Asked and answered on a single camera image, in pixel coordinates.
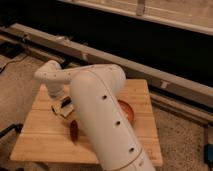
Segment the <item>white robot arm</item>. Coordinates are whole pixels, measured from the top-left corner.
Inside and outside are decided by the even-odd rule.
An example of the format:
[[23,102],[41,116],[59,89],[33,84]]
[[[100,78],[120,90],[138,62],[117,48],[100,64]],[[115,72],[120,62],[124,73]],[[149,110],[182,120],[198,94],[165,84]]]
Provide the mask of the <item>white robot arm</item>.
[[58,97],[70,88],[74,109],[104,171],[156,171],[116,95],[126,76],[115,64],[63,69],[50,60],[35,72],[49,96]]

